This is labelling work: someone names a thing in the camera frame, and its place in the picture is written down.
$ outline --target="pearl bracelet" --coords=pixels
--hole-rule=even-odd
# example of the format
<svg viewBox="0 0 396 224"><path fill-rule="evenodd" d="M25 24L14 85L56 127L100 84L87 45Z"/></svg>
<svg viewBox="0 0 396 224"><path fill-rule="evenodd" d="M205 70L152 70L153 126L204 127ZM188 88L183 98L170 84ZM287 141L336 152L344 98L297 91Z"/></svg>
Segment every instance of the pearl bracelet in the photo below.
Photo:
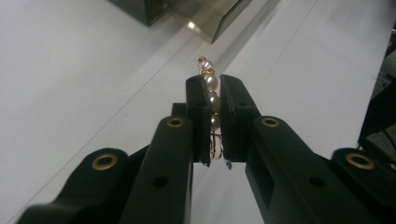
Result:
<svg viewBox="0 0 396 224"><path fill-rule="evenodd" d="M215 70L213 69L213 63L210 62L205 57L200 57L198 59L198 69L199 74L204 76L207 94L209 95L209 100L212 104L212 118L210 120L211 123L211 140L210 140L210 155L211 160L218 161L224 151L223 144L222 144L222 136L220 133L216 133L217 130L220 128L220 119L219 119L219 112L221 108L220 98L216 93L216 88L219 85L219 80L216 77ZM220 153L216 156L216 138L219 139L219 147Z"/></svg>

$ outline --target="black machine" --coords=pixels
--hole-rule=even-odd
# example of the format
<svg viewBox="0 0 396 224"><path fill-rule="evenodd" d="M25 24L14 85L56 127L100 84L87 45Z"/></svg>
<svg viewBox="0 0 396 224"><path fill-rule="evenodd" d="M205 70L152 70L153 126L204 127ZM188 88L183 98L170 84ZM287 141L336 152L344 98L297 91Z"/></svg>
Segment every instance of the black machine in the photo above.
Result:
<svg viewBox="0 0 396 224"><path fill-rule="evenodd" d="M354 148L315 154L283 120L262 116L241 80L220 77L224 158L245 162L266 224L395 223L396 171ZM128 156L88 155L52 203L28 208L18 223L190 223L192 163L210 165L210 118L202 76L186 81L149 146Z"/></svg>

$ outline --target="brass screw hole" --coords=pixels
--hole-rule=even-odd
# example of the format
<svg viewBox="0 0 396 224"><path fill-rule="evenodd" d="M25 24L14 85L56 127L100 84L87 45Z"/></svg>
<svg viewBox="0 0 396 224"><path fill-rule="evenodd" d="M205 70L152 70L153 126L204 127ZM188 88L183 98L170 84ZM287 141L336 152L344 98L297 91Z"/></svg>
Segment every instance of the brass screw hole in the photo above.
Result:
<svg viewBox="0 0 396 224"><path fill-rule="evenodd" d="M262 119L262 124L270 128L279 126L279 122L276 119Z"/></svg>
<svg viewBox="0 0 396 224"><path fill-rule="evenodd" d="M370 160L369 158L367 158L361 154L357 154L357 153L347 154L346 160L350 164L352 164L358 168L361 168L363 170L373 170L375 167L372 160Z"/></svg>
<svg viewBox="0 0 396 224"><path fill-rule="evenodd" d="M166 124L167 124L169 127L178 128L178 127L180 127L180 126L183 126L184 121L183 121L183 119L176 119L176 118L173 118L173 119L169 119L169 120L166 122Z"/></svg>
<svg viewBox="0 0 396 224"><path fill-rule="evenodd" d="M116 165L118 160L119 158L116 155L105 153L96 157L96 159L92 162L92 169L97 171L108 170Z"/></svg>

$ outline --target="screw hole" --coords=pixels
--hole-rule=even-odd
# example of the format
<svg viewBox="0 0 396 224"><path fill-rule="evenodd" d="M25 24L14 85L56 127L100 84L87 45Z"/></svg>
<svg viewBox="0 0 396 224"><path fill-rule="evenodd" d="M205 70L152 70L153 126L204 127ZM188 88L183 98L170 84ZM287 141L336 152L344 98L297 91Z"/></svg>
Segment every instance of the screw hole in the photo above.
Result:
<svg viewBox="0 0 396 224"><path fill-rule="evenodd" d="M324 181L322 179L320 179L319 177L316 176L312 176L309 177L309 183L311 183L311 185L317 187L317 188L323 188L325 186Z"/></svg>
<svg viewBox="0 0 396 224"><path fill-rule="evenodd" d="M152 181L152 186L154 186L157 189L161 189L163 187L165 187L166 185L168 185L169 180L168 178L166 178L166 176L158 176L156 178L154 178L154 180Z"/></svg>
<svg viewBox="0 0 396 224"><path fill-rule="evenodd" d="M117 164L118 157L113 154L103 154L92 162L92 169L97 171L108 170Z"/></svg>
<svg viewBox="0 0 396 224"><path fill-rule="evenodd" d="M358 168L363 169L363 170L373 170L375 167L372 160L370 160L369 158L367 158L361 154L357 154L357 153L347 154L346 161Z"/></svg>

